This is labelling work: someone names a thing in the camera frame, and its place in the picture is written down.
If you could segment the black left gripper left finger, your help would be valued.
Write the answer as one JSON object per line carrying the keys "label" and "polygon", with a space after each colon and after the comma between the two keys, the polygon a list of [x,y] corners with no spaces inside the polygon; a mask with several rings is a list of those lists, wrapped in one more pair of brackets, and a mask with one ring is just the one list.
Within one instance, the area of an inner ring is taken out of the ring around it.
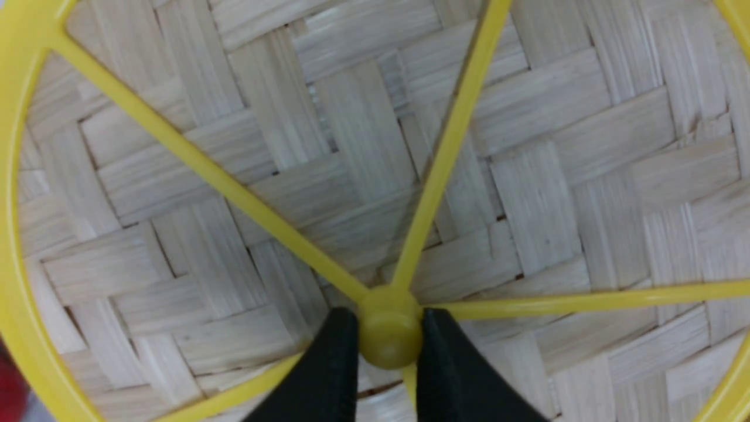
{"label": "black left gripper left finger", "polygon": [[331,309],[308,350],[245,421],[353,421],[358,393],[358,321]]}

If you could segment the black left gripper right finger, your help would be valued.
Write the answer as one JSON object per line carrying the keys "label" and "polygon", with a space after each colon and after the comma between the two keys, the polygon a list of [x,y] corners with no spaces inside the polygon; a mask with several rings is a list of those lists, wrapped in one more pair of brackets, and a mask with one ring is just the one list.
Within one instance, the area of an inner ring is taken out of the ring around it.
{"label": "black left gripper right finger", "polygon": [[416,372],[418,421],[546,421],[444,309],[425,309]]}

